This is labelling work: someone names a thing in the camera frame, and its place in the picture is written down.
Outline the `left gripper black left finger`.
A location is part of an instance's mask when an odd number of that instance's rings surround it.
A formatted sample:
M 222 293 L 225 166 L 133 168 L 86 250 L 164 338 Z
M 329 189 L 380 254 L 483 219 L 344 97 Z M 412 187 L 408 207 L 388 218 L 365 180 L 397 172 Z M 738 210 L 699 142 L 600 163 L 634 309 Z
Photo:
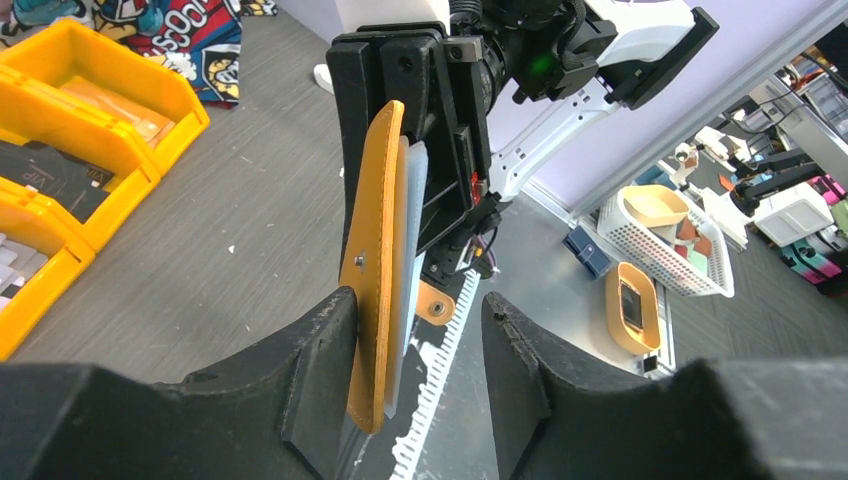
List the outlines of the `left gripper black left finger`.
M 301 318 L 179 383 L 94 364 L 1 368 L 5 479 L 332 479 L 357 300 Z

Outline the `yellow card holder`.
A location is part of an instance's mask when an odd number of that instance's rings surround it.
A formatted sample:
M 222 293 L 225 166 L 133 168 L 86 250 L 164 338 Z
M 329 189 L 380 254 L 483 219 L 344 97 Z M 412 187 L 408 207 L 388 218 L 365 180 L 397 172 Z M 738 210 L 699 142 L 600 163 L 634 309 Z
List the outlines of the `yellow card holder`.
M 368 124 L 339 283 L 353 289 L 358 333 L 347 411 L 364 432 L 380 431 L 397 403 L 407 327 L 415 315 L 449 322 L 454 300 L 414 274 L 408 232 L 409 168 L 428 162 L 423 143 L 402 133 L 405 106 L 388 101 Z

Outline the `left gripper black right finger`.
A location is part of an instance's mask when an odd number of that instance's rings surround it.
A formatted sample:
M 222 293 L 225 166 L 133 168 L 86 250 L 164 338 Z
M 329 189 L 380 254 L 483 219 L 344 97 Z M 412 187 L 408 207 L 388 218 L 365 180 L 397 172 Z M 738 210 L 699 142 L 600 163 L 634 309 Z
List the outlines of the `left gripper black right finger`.
M 481 304 L 503 479 L 843 479 L 847 362 L 696 360 L 650 380 Z

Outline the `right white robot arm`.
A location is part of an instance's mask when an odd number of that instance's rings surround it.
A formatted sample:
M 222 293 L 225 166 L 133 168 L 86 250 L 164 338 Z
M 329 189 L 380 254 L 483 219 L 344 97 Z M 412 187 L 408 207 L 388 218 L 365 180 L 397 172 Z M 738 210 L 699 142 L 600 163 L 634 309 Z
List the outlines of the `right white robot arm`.
M 683 1 L 342 1 L 326 55 L 345 207 L 365 188 L 366 131 L 404 107 L 429 153 L 419 251 L 493 229 L 570 140 L 667 87 L 718 32 Z

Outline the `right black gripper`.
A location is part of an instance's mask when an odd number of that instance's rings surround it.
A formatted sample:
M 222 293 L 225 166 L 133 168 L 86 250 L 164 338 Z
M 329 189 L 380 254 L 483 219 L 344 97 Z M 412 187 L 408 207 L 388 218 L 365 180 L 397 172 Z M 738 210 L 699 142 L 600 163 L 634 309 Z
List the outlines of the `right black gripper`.
M 366 131 L 391 101 L 404 104 L 401 133 L 428 154 L 417 250 L 460 225 L 474 207 L 474 174 L 488 169 L 483 142 L 492 94 L 481 35 L 449 36 L 434 23 L 363 27 L 333 39 L 326 53 L 340 125 L 345 215 L 350 217 Z

